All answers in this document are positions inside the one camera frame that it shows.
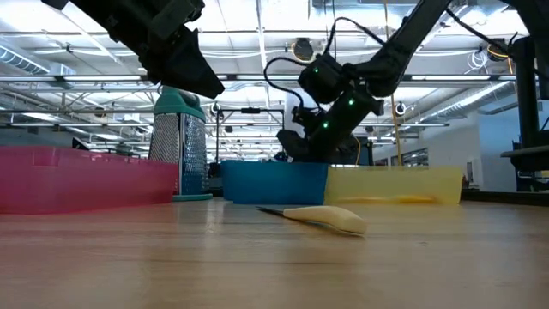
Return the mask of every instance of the yellow knife handle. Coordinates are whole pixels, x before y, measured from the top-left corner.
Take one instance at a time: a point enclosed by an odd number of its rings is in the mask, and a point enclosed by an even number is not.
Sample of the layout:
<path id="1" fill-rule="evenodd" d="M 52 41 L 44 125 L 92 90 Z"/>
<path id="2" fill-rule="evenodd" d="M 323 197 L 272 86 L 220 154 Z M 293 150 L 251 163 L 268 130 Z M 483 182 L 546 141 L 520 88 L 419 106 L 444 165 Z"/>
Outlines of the yellow knife handle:
<path id="1" fill-rule="evenodd" d="M 299 221 L 314 221 L 329 224 L 343 232 L 365 233 L 366 222 L 353 212 L 334 206 L 314 206 L 285 209 L 284 216 Z"/>

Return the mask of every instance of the yellow plastic container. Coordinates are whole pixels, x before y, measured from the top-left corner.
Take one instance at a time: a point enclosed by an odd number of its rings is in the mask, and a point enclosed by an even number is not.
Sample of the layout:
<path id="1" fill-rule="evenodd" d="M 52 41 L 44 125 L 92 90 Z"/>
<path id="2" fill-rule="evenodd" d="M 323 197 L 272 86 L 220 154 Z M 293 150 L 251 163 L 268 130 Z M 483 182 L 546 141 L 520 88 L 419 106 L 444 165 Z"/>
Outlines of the yellow plastic container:
<path id="1" fill-rule="evenodd" d="M 458 204 L 459 167 L 330 167 L 324 204 Z"/>

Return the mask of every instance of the blue bin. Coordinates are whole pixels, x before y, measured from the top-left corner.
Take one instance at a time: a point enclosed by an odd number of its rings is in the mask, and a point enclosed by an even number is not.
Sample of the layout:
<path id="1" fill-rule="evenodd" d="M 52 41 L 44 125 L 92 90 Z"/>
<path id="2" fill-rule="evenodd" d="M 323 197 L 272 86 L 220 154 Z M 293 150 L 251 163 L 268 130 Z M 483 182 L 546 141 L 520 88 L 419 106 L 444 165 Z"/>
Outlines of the blue bin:
<path id="1" fill-rule="evenodd" d="M 322 205 L 328 165 L 221 162 L 223 194 L 239 204 Z"/>

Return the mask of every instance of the cheese grater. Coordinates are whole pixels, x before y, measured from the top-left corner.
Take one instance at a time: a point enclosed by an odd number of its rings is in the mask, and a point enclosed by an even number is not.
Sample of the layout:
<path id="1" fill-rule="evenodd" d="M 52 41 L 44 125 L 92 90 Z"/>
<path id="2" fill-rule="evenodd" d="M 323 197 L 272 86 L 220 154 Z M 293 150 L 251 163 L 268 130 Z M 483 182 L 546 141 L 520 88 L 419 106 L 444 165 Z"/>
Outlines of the cheese grater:
<path id="1" fill-rule="evenodd" d="M 206 117 L 200 100 L 176 88 L 163 87 L 154 108 L 154 132 L 148 158 L 179 164 L 174 201 L 205 200 L 209 189 Z"/>

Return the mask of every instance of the pink plastic container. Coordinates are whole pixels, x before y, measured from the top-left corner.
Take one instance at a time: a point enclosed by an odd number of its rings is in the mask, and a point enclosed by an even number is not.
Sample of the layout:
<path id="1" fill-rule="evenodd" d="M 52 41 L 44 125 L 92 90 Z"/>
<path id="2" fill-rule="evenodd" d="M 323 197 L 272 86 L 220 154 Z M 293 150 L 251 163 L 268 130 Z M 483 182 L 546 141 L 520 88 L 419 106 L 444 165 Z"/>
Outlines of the pink plastic container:
<path id="1" fill-rule="evenodd" d="M 178 165 L 53 147 L 0 147 L 0 214 L 169 203 Z"/>

